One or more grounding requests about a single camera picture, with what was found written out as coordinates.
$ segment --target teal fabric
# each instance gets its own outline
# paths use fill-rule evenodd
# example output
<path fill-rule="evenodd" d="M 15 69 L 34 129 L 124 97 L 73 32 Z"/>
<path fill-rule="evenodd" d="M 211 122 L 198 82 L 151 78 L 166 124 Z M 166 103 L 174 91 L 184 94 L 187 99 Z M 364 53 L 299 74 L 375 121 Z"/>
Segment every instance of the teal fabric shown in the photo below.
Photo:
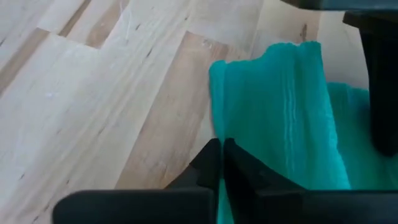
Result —
<path fill-rule="evenodd" d="M 325 81 L 317 42 L 275 44 L 210 68 L 216 135 L 306 189 L 397 189 L 397 159 L 369 138 L 369 93 Z M 218 223 L 233 223 L 224 181 Z"/>

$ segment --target wooden floor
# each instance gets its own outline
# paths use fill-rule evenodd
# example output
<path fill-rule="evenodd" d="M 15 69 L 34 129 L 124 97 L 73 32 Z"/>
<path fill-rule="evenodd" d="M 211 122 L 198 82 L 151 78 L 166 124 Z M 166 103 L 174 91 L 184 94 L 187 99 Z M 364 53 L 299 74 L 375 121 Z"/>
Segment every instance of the wooden floor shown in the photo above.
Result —
<path fill-rule="evenodd" d="M 166 186 L 214 134 L 208 67 L 319 40 L 367 87 L 341 12 L 278 0 L 0 0 L 0 223 L 50 223 L 82 189 Z"/>

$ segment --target turquoise cloth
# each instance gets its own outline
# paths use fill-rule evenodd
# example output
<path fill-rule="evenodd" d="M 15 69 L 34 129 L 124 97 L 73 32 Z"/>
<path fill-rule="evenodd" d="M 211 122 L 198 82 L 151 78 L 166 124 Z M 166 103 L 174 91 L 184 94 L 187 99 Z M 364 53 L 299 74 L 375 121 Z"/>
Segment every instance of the turquoise cloth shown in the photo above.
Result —
<path fill-rule="evenodd" d="M 398 163 L 372 147 L 369 93 L 326 84 L 317 42 L 275 44 L 258 59 L 210 68 L 213 124 L 306 189 L 398 189 Z M 233 223 L 224 181 L 218 223 Z"/>

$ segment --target black plastic object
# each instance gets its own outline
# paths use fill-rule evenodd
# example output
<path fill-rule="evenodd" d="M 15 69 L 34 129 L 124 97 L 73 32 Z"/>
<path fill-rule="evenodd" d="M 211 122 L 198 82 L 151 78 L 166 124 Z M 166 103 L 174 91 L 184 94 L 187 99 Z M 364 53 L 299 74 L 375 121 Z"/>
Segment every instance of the black plastic object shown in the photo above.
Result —
<path fill-rule="evenodd" d="M 228 139 L 224 177 L 235 224 L 398 223 L 398 192 L 309 191 Z"/>
<path fill-rule="evenodd" d="M 396 0 L 282 0 L 295 7 L 312 10 L 395 10 Z"/>
<path fill-rule="evenodd" d="M 398 152 L 398 14 L 347 12 L 344 22 L 359 28 L 369 75 L 371 132 L 385 156 Z"/>
<path fill-rule="evenodd" d="M 216 222 L 221 144 L 212 139 L 164 190 L 91 190 L 67 196 L 54 224 Z"/>
<path fill-rule="evenodd" d="M 309 191 L 235 144 L 224 143 L 235 224 L 398 223 L 398 192 Z M 221 146 L 211 140 L 164 190 L 84 191 L 61 200 L 54 224 L 216 223 Z"/>

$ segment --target teal towel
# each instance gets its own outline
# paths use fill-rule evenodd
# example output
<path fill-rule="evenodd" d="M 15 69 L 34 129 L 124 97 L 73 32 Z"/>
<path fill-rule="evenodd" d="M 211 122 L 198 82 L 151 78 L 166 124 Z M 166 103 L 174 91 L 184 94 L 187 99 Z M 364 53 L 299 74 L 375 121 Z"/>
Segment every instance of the teal towel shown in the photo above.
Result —
<path fill-rule="evenodd" d="M 213 124 L 306 189 L 397 189 L 398 163 L 372 147 L 369 93 L 326 84 L 317 42 L 275 44 L 210 68 Z M 233 223 L 223 180 L 218 223 Z"/>

